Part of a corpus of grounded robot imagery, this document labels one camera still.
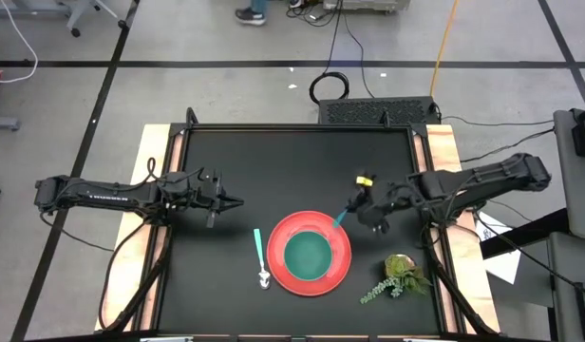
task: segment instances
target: yellow object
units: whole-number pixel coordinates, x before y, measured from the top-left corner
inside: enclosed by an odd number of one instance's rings
[[[436,86],[436,79],[438,77],[438,67],[441,64],[441,57],[443,57],[444,45],[446,45],[446,37],[448,37],[448,32],[451,29],[453,24],[453,18],[455,18],[455,11],[457,10],[457,4],[459,4],[460,0],[455,0],[453,3],[453,9],[451,10],[451,14],[448,16],[448,22],[446,23],[446,29],[444,30],[444,37],[443,42],[441,43],[441,49],[438,51],[438,58],[436,59],[436,66],[434,67],[434,74],[432,75],[432,83],[429,86],[429,96],[434,97],[434,87]]]
[[[356,177],[356,184],[365,185],[365,186],[372,186],[372,179],[368,179],[363,176]]]

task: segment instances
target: concrete floor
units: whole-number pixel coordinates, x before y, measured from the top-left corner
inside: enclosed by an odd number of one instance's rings
[[[107,2],[125,17],[130,1]],[[264,28],[241,27],[233,9],[246,0],[141,0],[123,50],[124,61],[325,60],[334,24],[312,28],[285,16],[285,4],[272,1]],[[375,61],[433,61],[452,0],[413,0],[408,11],[384,16],[350,13],[349,26]],[[550,2],[576,60],[585,62],[585,0]],[[109,61],[120,35],[106,13],[89,12],[73,38],[62,18],[17,20],[28,41],[46,61]],[[335,60],[358,60],[359,48],[341,24]],[[9,21],[0,19],[0,61],[31,59]],[[446,61],[564,62],[537,0],[462,1],[443,57]],[[323,68],[119,68],[106,98],[82,177],[128,182],[145,124],[182,122],[192,106],[203,123],[315,123],[317,106],[307,88]],[[342,69],[351,98],[367,97],[360,69]],[[5,68],[4,77],[27,73]],[[0,115],[22,120],[18,132],[0,131],[0,341],[9,340],[47,239],[49,228],[32,205],[36,180],[68,174],[106,69],[40,67],[26,82],[0,88]],[[585,69],[581,70],[585,78]],[[368,68],[375,96],[426,95],[431,68]],[[330,80],[316,90],[334,98],[341,86]],[[435,99],[443,114],[475,122],[533,122],[558,109],[585,107],[568,69],[444,68]],[[550,126],[488,128],[446,121],[455,128],[462,158],[514,143]],[[554,180],[539,194],[500,198],[537,219],[564,206],[553,134],[474,164],[494,162],[515,151],[542,157]],[[487,206],[489,215],[522,224],[516,214]],[[74,209],[66,229],[103,246],[113,246],[121,215]],[[61,238],[27,338],[91,333],[109,254]],[[547,336],[547,320],[536,323],[535,308],[497,300],[500,324],[519,337]],[[524,324],[539,326],[522,336]]]

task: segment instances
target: black table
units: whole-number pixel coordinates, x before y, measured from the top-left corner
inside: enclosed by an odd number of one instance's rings
[[[229,194],[244,206],[223,213],[207,230],[205,214],[174,219],[170,269],[161,299],[162,333],[231,335],[438,334],[442,329],[438,287],[427,296],[387,295],[361,305],[383,277],[383,260],[407,254],[427,270],[413,210],[389,217],[392,231],[377,238],[349,216],[342,225],[353,252],[347,277],[319,297],[291,294],[274,283],[257,283],[253,229],[264,245],[275,225],[301,210],[336,216],[351,195],[355,177],[369,170],[402,181],[417,169],[409,128],[201,129],[186,142],[183,170],[217,168]]]

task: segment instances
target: black cable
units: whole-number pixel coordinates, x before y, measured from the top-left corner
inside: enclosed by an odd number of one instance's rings
[[[63,194],[65,193],[66,190],[69,190],[70,188],[72,188],[74,186],[78,186],[78,185],[82,185],[82,184],[90,185],[92,187],[107,190],[107,191],[128,192],[128,191],[133,191],[133,190],[137,190],[137,189],[141,188],[142,186],[146,185],[150,179],[153,179],[154,181],[163,181],[164,183],[168,183],[168,184],[177,184],[177,183],[180,183],[182,181],[187,181],[188,179],[195,176],[196,174],[202,173],[204,170],[204,168],[201,167],[201,168],[187,174],[185,177],[180,178],[178,180],[166,180],[163,176],[161,176],[161,177],[156,176],[155,168],[156,168],[156,160],[153,157],[151,157],[147,160],[147,176],[143,180],[141,180],[139,183],[134,184],[134,185],[126,185],[125,187],[99,185],[99,184],[96,184],[96,183],[94,183],[92,181],[88,181],[88,180],[82,180],[82,181],[70,183],[67,186],[65,186],[65,188],[63,188],[63,190],[61,190],[61,192],[56,196],[56,198],[54,199],[54,201],[51,204],[52,205],[57,204],[58,200],[63,196]]]
[[[520,145],[521,143],[524,143],[524,142],[526,142],[526,141],[528,141],[528,140],[535,139],[535,138],[539,138],[539,137],[541,137],[542,135],[544,135],[544,134],[548,134],[548,133],[550,133],[550,132],[554,132],[554,129],[553,129],[553,128],[550,128],[550,129],[548,129],[548,130],[545,130],[545,131],[541,131],[541,132],[538,132],[538,133],[534,133],[534,134],[532,134],[532,135],[530,135],[530,136],[527,136],[527,137],[524,137],[524,138],[520,139],[519,141],[517,141],[517,142],[515,142],[515,143],[513,143],[513,144],[510,144],[510,145],[505,145],[505,146],[499,147],[499,148],[497,148],[497,149],[495,149],[495,150],[493,150],[493,151],[491,151],[491,152],[487,152],[487,153],[485,153],[485,154],[483,154],[483,155],[481,155],[481,156],[478,156],[478,157],[473,157],[473,158],[469,158],[469,159],[466,159],[466,160],[462,160],[462,161],[460,161],[460,162],[474,162],[474,161],[478,161],[478,160],[481,160],[481,159],[483,159],[483,158],[485,158],[485,157],[488,157],[488,156],[490,156],[490,155],[494,155],[494,154],[496,154],[496,153],[500,153],[501,151],[504,151],[504,150],[510,149],[510,148],[512,148],[512,147],[516,147],[516,146]]]
[[[332,35],[332,42],[330,43],[330,53],[329,53],[329,62],[327,63],[327,68],[324,69],[322,72],[323,74],[329,70],[330,61],[332,60],[332,52],[334,51],[334,42],[337,40],[337,30],[339,29],[339,20],[341,19],[341,12],[343,11],[343,0],[337,0],[337,6],[335,7],[334,11],[337,12],[339,9],[339,13],[337,14],[337,22],[334,26],[334,34]]]
[[[327,77],[334,77],[336,79],[341,80],[341,82],[343,83],[344,90],[343,90],[343,94],[341,94],[341,96],[339,96],[339,99],[347,99],[347,97],[349,96],[348,77],[339,71],[327,72],[327,71],[329,71],[330,61],[332,60],[332,52],[334,51],[334,43],[337,39],[337,30],[339,29],[339,20],[341,19],[341,12],[343,11],[342,7],[343,7],[343,0],[338,0],[337,7],[335,8],[335,11],[333,12],[333,13],[338,12],[338,14],[337,14],[337,22],[336,22],[336,25],[334,27],[334,34],[332,35],[332,43],[330,43],[330,53],[329,53],[329,61],[327,63],[327,67],[324,69],[324,71],[322,71],[322,74],[320,76],[318,76],[315,80],[313,80],[313,82],[311,82],[311,85],[310,85],[310,98],[317,105],[320,105],[320,101],[315,97],[315,94],[314,94],[315,86],[320,81],[324,80]]]
[[[44,217],[44,215],[45,215],[45,214],[46,214],[46,213],[40,213],[40,214],[39,214],[39,219],[40,219],[40,220],[41,220],[43,223],[45,223],[46,225],[48,225],[49,227],[52,227],[52,228],[54,228],[54,223],[51,223],[51,222],[49,222],[49,221],[48,221],[48,220],[47,220],[47,219]],[[94,244],[94,243],[92,243],[92,242],[88,242],[88,241],[86,241],[86,240],[84,240],[84,239],[82,239],[82,238],[79,238],[79,237],[75,237],[74,235],[72,235],[72,234],[70,234],[68,231],[66,231],[66,230],[65,230],[65,228],[62,228],[62,227],[61,227],[61,228],[57,228],[57,229],[58,229],[58,230],[59,230],[61,233],[65,234],[66,236],[68,236],[68,237],[70,237],[70,238],[72,238],[72,239],[74,239],[74,240],[76,240],[76,241],[82,242],[84,245],[87,245],[87,246],[90,246],[90,247],[94,247],[94,248],[98,248],[98,249],[100,249],[100,250],[103,250],[103,251],[106,251],[106,252],[113,252],[113,250],[112,250],[112,249],[105,248],[105,247],[103,247],[103,246],[99,246],[99,245],[97,245],[97,244]]]
[[[512,163],[510,163],[510,164],[505,164],[505,166],[506,166],[506,167],[508,167],[508,168],[512,168],[512,167],[516,166],[516,165],[517,165],[519,162],[521,162],[521,161],[522,161],[522,159],[521,159],[521,158],[518,158],[516,161],[513,161],[513,162],[512,162]],[[500,172],[500,170],[497,170],[497,169],[496,169],[496,170],[491,170],[491,171],[482,172],[482,173],[481,173],[481,175],[482,175],[482,176],[484,176],[484,175],[488,175],[488,174],[492,174],[492,173],[497,173],[497,172]],[[436,228],[436,229],[437,229],[437,231],[438,231],[438,236],[437,236],[437,237],[436,237],[436,239],[435,239],[435,240],[433,240],[433,241],[431,240],[431,237],[430,237],[430,241],[432,241],[432,244],[431,244],[431,245],[425,245],[425,244],[423,244],[423,243],[422,243],[422,247],[423,247],[423,248],[432,247],[432,246],[434,246],[434,245],[435,245],[435,244],[436,244],[438,241],[440,241],[440,240],[441,240],[441,238],[442,238],[442,236],[443,236],[443,231],[444,231],[445,229],[447,229],[447,228],[448,228],[448,226],[449,226],[449,223],[450,223],[450,221],[451,221],[451,219],[450,219],[450,215],[451,215],[451,208],[452,208],[452,206],[453,206],[453,201],[454,201],[454,200],[455,200],[455,198],[456,198],[456,197],[457,197],[457,196],[460,194],[460,191],[462,191],[463,187],[464,187],[466,184],[468,184],[470,181],[472,181],[472,180],[473,180],[475,177],[476,177],[476,175],[473,175],[473,176],[471,176],[470,178],[468,178],[466,181],[464,181],[464,182],[463,182],[463,183],[462,183],[462,184],[461,184],[461,185],[460,185],[460,186],[459,186],[459,187],[458,187],[458,188],[455,190],[455,192],[453,192],[453,195],[451,196],[451,199],[449,199],[449,203],[448,203],[448,205],[447,205],[447,207],[446,207],[446,211],[445,211],[445,213],[444,213],[444,217],[443,217],[443,218],[437,218],[437,217],[434,215],[434,209],[433,209],[431,206],[429,206],[429,205],[428,205],[428,206],[425,206],[425,201],[421,201],[421,202],[418,202],[418,203],[416,204],[416,207],[417,207],[417,208],[419,208],[420,210],[424,210],[424,209],[427,209],[427,210],[429,210],[429,211],[430,211],[430,215],[431,215],[431,217],[433,217],[433,218],[435,219],[435,223],[437,224],[437,226],[436,226],[436,227],[434,227],[434,228]],[[424,226],[424,227],[422,228],[422,230],[420,231],[419,235],[421,236],[421,235],[424,233],[424,231],[425,231],[426,229],[428,229],[428,228],[430,228],[430,226],[429,226],[429,225],[426,225],[426,226]]]
[[[446,120],[446,119],[457,119],[457,120],[463,121],[466,124],[473,124],[473,125],[487,126],[487,127],[538,125],[538,124],[550,124],[550,123],[554,122],[554,120],[547,120],[547,121],[535,122],[535,123],[472,123],[472,122],[469,122],[468,120],[466,120],[462,117],[458,117],[458,116],[454,116],[454,115],[449,115],[449,116],[445,116],[445,117],[441,118],[441,120]]]
[[[362,44],[360,44],[360,41],[358,41],[358,39],[356,39],[353,33],[351,33],[351,31],[349,30],[348,17],[345,13],[343,13],[343,19],[346,22],[346,29],[348,30],[348,34],[356,42],[358,47],[360,47],[360,69],[362,70],[362,83],[365,85],[365,89],[367,90],[368,95],[370,95],[370,97],[374,99],[375,96],[372,94],[372,92],[370,92],[370,89],[368,89],[367,79],[365,78],[365,48],[362,46]]]
[[[315,27],[315,28],[323,28],[325,26],[327,26],[328,24],[330,24],[330,22],[332,21],[332,18],[334,18],[335,13],[337,12],[337,8],[335,7],[335,10],[326,12],[322,15],[318,15],[317,17],[315,17],[314,19],[308,19],[307,16],[311,14],[311,12],[313,11],[313,9],[315,9],[315,7],[319,5],[318,2],[307,5],[307,6],[302,6],[301,8],[296,8],[296,9],[288,9],[286,11],[286,16],[289,18],[296,18],[299,20],[302,20],[304,22],[306,22],[307,24]],[[316,24],[320,21],[322,21],[322,19],[326,18],[327,16],[330,15],[329,20],[324,23],[324,24]]]
[[[548,271],[552,276],[555,276],[557,278],[559,278],[560,280],[566,282],[567,284],[573,286],[575,289],[580,290],[581,292],[583,292],[585,294],[585,289],[581,288],[580,286],[578,286],[577,284],[575,284],[572,280],[570,280],[569,278],[567,278],[564,275],[561,275],[560,273],[558,273],[557,271],[551,269],[548,265],[544,264],[543,262],[537,260],[535,257],[531,256],[530,254],[528,254],[527,252],[525,252],[522,247],[518,246],[516,243],[514,243],[511,239],[509,239],[508,237],[505,237],[503,235],[501,235],[500,233],[496,232],[493,228],[491,228],[489,226],[489,224],[487,224],[484,220],[482,220],[480,215],[477,215],[475,213],[474,217],[480,221],[482,223],[482,225],[490,230],[493,234],[495,234],[496,237],[500,238],[503,242],[507,243],[510,247],[514,248],[515,250],[518,250],[521,254],[523,254],[524,256],[528,257],[529,259],[531,259],[533,262],[535,262],[537,265],[541,266],[542,268],[544,268],[546,271]]]
[[[481,236],[476,232],[476,229],[471,229],[465,226],[462,226],[460,224],[455,223],[454,225],[452,225],[451,227],[459,227],[462,228],[463,231],[466,231],[468,233],[471,233],[473,236],[475,236],[476,238],[478,238],[479,240],[481,239]]]
[[[141,225],[139,225],[132,232],[130,232],[130,234],[128,234],[122,240],[122,242],[120,242],[120,244],[115,248],[115,251],[111,255],[111,258],[109,259],[109,263],[106,266],[106,275],[104,276],[103,291],[101,292],[101,300],[99,301],[99,324],[101,325],[101,328],[103,328],[103,329],[106,328],[106,325],[104,324],[104,320],[103,320],[103,304],[104,304],[104,298],[106,297],[106,289],[109,287],[109,277],[111,276],[111,267],[113,267],[113,261],[115,260],[115,257],[117,256],[118,252],[122,249],[124,244],[129,239],[131,239],[133,236],[135,236],[145,224],[146,224],[146,221],[143,221],[141,223]]]
[[[496,201],[496,200],[494,200],[494,199],[490,199],[489,201],[490,201],[490,202],[492,202],[492,203],[495,203],[495,204],[499,204],[499,205],[501,205],[501,206],[504,206],[504,207],[506,207],[506,208],[508,208],[508,209],[512,210],[513,212],[517,213],[517,215],[519,215],[521,218],[523,218],[523,219],[526,219],[526,220],[527,220],[527,221],[529,221],[529,222],[532,222],[532,221],[533,221],[532,219],[530,219],[530,218],[527,218],[527,217],[526,217],[526,216],[524,216],[524,215],[523,215],[523,214],[522,214],[520,211],[516,210],[515,208],[511,207],[510,205],[508,205],[508,204],[506,204],[506,203],[502,203],[502,202],[500,202],[500,201]]]

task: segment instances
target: wooden table frame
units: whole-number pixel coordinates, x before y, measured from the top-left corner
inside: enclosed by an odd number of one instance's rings
[[[142,132],[141,144],[137,155],[131,183],[142,181],[146,176],[146,161],[153,157],[156,159],[156,170],[163,173],[165,165],[169,164],[168,171],[179,171],[181,162],[181,150],[186,142],[183,141],[182,132],[172,132],[174,126],[170,124],[147,124]],[[428,148],[424,148],[422,138],[419,135],[414,137],[416,158],[419,164],[419,170],[425,171],[430,167],[436,170],[445,169],[449,171],[460,171],[461,165],[453,130],[450,125],[428,125],[427,127]],[[141,218],[133,213],[124,213],[120,224],[117,244],[119,244],[130,232],[142,223]],[[458,225],[452,226],[447,230],[448,248],[450,251],[455,279],[457,285],[466,297],[472,308],[479,314],[484,322],[493,330],[499,331],[500,326],[491,296],[491,290],[487,279],[480,241],[478,237],[467,229],[476,230],[472,215],[463,213],[458,219]],[[153,257],[152,262],[160,254],[163,238],[165,236],[164,227],[150,227],[148,225],[133,236],[122,247],[119,254],[113,262],[111,268],[110,281],[108,284],[104,304],[102,307],[104,322],[108,325],[112,322],[120,311],[128,303],[129,299],[136,292],[142,277],[147,272],[149,256]],[[442,242],[435,245],[436,254],[443,264],[447,260],[443,258]],[[156,280],[151,290],[146,296],[140,315],[128,324],[127,330],[149,330],[155,327],[158,316],[156,308],[158,296],[158,282]],[[456,318],[456,310],[452,303],[451,297],[445,286],[440,282],[440,292],[443,302],[445,328],[450,333],[459,332],[458,326],[465,327],[468,333],[472,333],[467,320],[459,316]],[[380,337],[401,337],[401,336],[380,336]]]

